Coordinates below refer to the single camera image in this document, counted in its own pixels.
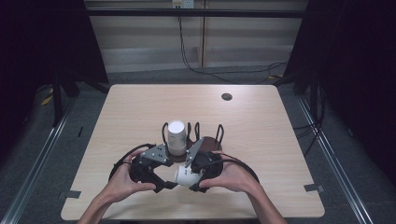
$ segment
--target gray carpet floor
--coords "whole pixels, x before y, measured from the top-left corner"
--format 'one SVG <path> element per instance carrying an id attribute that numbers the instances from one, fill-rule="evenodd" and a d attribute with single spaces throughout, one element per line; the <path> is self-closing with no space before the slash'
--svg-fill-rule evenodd
<path id="1" fill-rule="evenodd" d="M 274 82 L 274 79 L 267 78 L 268 72 L 237 72 L 240 69 L 260 70 L 265 68 L 260 66 L 227 67 L 211 68 L 209 71 L 236 72 L 217 75 L 231 80 L 233 83 L 255 84 L 260 82 L 262 85 L 267 85 Z M 284 69 L 285 65 L 281 65 L 273 69 L 271 75 L 283 74 Z M 120 83 L 232 84 L 218 77 L 193 73 L 188 69 L 109 74 L 108 77 L 110 86 Z M 49 155 L 45 169 L 41 173 L 32 195 L 30 195 L 19 223 L 73 223 L 61 218 L 64 199 L 59 198 L 59 194 L 62 191 L 69 190 L 73 183 L 94 125 L 106 99 L 105 94 L 83 83 L 78 83 L 78 85 L 81 94 L 71 107 L 71 113 L 62 134 Z M 285 84 L 278 90 L 292 126 L 305 126 L 308 123 L 292 87 L 292 83 Z M 50 134 L 53 122 L 52 102 L 48 105 L 40 105 L 46 94 L 45 91 L 42 91 L 36 95 L 34 108 L 23 127 L 20 141 L 14 146 L 7 162 L 1 167 L 0 218 L 4 217 Z M 70 99 L 64 97 L 65 104 L 68 101 L 71 102 Z M 396 220 L 395 188 L 367 157 L 359 140 L 348 134 L 347 127 L 330 105 L 326 105 L 325 113 L 322 130 L 327 135 L 338 160 L 366 205 L 373 222 L 394 223 L 394 220 Z M 295 130 L 295 132 L 297 136 L 305 130 Z M 308 135 L 298 139 L 302 151 L 308 149 L 313 137 L 313 133 L 309 132 Z M 306 162 L 314 181 L 326 189 L 326 191 L 320 193 L 326 213 L 320 218 L 287 218 L 287 221 L 289 223 L 359 223 L 318 143 L 315 143 L 311 148 L 306 156 Z M 102 223 L 118 222 L 104 220 Z"/>

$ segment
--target person's left hand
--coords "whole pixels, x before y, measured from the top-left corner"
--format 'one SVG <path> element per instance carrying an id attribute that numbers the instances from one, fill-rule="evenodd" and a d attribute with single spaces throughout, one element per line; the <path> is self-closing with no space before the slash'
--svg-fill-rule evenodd
<path id="1" fill-rule="evenodd" d="M 139 155 L 141 152 L 142 150 L 137 150 L 128 156 L 124 162 L 130 162 L 133 157 Z M 117 172 L 108 181 L 105 188 L 99 194 L 102 197 L 105 197 L 106 202 L 117 203 L 138 191 L 156 188 L 152 183 L 135 183 L 132 181 L 131 177 L 129 177 L 130 169 L 133 169 L 131 164 L 124 163 L 119 167 L 119 169 L 117 169 Z"/>

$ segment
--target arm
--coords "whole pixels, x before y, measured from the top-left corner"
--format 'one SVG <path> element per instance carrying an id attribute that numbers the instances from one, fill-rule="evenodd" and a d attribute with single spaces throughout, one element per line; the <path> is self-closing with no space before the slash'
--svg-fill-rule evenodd
<path id="1" fill-rule="evenodd" d="M 130 162 L 133 157 L 140 153 L 141 151 L 136 151 L 124 161 Z M 129 163 L 124 163 L 119 167 L 103 190 L 92 200 L 78 224 L 99 223 L 111 204 L 120 202 L 138 191 L 155 189 L 155 185 L 151 183 L 135 183 L 132 181 L 129 177 L 130 169 L 131 164 Z"/>
<path id="2" fill-rule="evenodd" d="M 225 162 L 221 175 L 202 181 L 200 187 L 224 187 L 235 192 L 243 191 L 249 197 L 260 223 L 286 223 L 286 220 L 268 198 L 262 185 L 237 164 Z"/>

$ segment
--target person's right hand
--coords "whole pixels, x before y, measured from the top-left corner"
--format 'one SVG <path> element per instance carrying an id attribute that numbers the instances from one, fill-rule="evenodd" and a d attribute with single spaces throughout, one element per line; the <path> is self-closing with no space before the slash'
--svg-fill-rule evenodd
<path id="1" fill-rule="evenodd" d="M 223 159 L 232 160 L 225 154 L 221 154 Z M 223 187 L 235 192 L 243 191 L 249 193 L 252 189 L 262 188 L 256 179 L 242 166 L 233 162 L 224 162 L 223 170 L 218 177 L 203 180 L 200 188 Z"/>

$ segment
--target wooden tabletop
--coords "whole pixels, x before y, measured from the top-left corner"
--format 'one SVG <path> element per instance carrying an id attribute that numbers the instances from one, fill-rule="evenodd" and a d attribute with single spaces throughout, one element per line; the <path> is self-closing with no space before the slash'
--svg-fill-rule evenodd
<path id="1" fill-rule="evenodd" d="M 230 93 L 230 101 L 222 99 Z M 283 217 L 321 217 L 324 208 L 313 184 L 286 110 L 273 86 L 115 85 L 110 89 L 71 190 L 62 218 L 76 220 L 107 183 L 108 175 L 126 152 L 145 143 L 161 144 L 165 122 L 200 122 L 201 136 L 216 136 L 224 127 L 223 151 L 247 163 Z M 174 181 L 176 168 L 160 166 L 155 173 Z M 256 217 L 244 193 L 212 188 L 206 193 L 182 186 L 138 192 L 110 206 L 109 219 L 219 219 Z"/>

